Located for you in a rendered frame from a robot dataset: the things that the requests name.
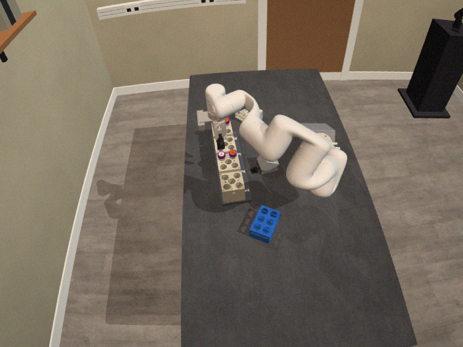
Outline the beige bucket adapter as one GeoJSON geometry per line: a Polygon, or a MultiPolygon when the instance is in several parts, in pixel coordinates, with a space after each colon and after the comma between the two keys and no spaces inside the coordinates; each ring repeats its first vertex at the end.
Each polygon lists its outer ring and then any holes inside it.
{"type": "Polygon", "coordinates": [[[219,176],[222,173],[225,174],[225,173],[230,173],[230,172],[241,171],[238,155],[236,157],[237,157],[236,159],[231,159],[230,155],[226,154],[225,160],[220,161],[217,155],[219,176]]]}
{"type": "MultiPolygon", "coordinates": [[[[231,122],[229,124],[229,126],[226,126],[226,132],[227,132],[227,136],[233,136],[233,131],[232,131],[232,127],[231,127],[231,122]]],[[[214,130],[213,130],[213,126],[212,126],[212,131],[213,131],[213,135],[214,135],[214,130]]]]}
{"type": "Polygon", "coordinates": [[[217,155],[218,152],[220,152],[220,151],[223,151],[223,152],[225,152],[226,154],[228,154],[230,150],[235,150],[235,151],[237,151],[237,150],[236,150],[236,146],[235,146],[234,136],[227,136],[227,140],[224,139],[224,142],[225,142],[225,149],[218,150],[217,142],[216,142],[216,139],[214,138],[214,145],[215,145],[216,155],[217,155]]]}
{"type": "Polygon", "coordinates": [[[241,171],[221,173],[220,183],[224,203],[245,200],[245,186],[241,171]]]}

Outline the beige tube rack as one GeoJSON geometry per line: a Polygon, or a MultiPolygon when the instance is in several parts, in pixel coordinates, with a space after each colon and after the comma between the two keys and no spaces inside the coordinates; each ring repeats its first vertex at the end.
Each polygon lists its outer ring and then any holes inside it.
{"type": "MultiPolygon", "coordinates": [[[[259,109],[259,110],[260,110],[260,109],[259,109]]],[[[247,111],[246,109],[244,109],[244,110],[242,110],[242,111],[240,111],[240,112],[235,113],[235,118],[237,118],[237,119],[243,121],[243,119],[244,119],[248,114],[249,114],[249,111],[247,111]]],[[[260,119],[262,120],[262,116],[263,116],[262,110],[260,110],[260,114],[261,114],[261,118],[260,118],[260,119]]]]}

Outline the blue tube rack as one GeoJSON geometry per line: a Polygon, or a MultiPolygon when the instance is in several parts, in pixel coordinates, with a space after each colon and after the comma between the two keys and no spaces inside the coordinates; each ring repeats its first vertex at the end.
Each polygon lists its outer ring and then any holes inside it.
{"type": "Polygon", "coordinates": [[[262,205],[249,230],[249,236],[265,243],[269,243],[278,224],[279,218],[280,213],[277,210],[262,205]]]}

